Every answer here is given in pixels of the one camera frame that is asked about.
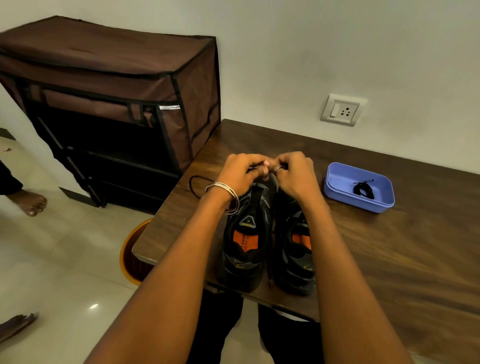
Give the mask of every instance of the blue box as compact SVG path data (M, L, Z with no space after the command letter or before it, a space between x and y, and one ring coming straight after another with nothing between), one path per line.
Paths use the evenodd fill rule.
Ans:
M374 200L353 193L357 182L368 180L373 180L368 184L373 190ZM395 204L392 183L388 178L337 162L328 166L324 191L334 200L376 213L384 212Z

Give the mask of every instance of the foot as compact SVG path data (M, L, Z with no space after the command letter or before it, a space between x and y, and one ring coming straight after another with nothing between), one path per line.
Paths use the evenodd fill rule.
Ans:
M28 216L35 216L47 206L47 199L40 194L20 190L7 197L15 202Z
M32 324L36 318L38 317L37 314L29 314L29 315L17 315L12 317L10 320L0 324L0 342L5 341L6 339L15 336L20 331L22 331L25 327Z

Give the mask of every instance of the shoe insole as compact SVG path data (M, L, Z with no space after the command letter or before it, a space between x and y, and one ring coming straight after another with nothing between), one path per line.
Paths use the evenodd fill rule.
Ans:
M312 250L312 244L310 244L310 236L293 234L292 235L292 240L293 240L294 243L305 245L307 248Z
M246 235L235 230L233 232L233 241L240 245L244 252L258 249L258 235Z

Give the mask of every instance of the orange bucket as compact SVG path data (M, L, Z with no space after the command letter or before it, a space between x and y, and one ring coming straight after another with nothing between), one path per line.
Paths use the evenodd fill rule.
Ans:
M140 286L142 281L146 278L148 273L153 269L153 265L142 262L132 253L133 245L136 243L147 225L152 221L148 219L142 222L135 229L132 230L128 238L123 243L120 251L120 268L123 275L133 284Z

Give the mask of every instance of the person's left hand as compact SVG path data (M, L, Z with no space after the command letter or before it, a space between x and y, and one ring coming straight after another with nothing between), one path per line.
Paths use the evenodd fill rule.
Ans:
M261 154L230 154L216 181L226 184L237 196L241 196L248 191L255 178L268 174L266 166L257 166L266 159L268 157ZM250 166L256 167L247 173Z

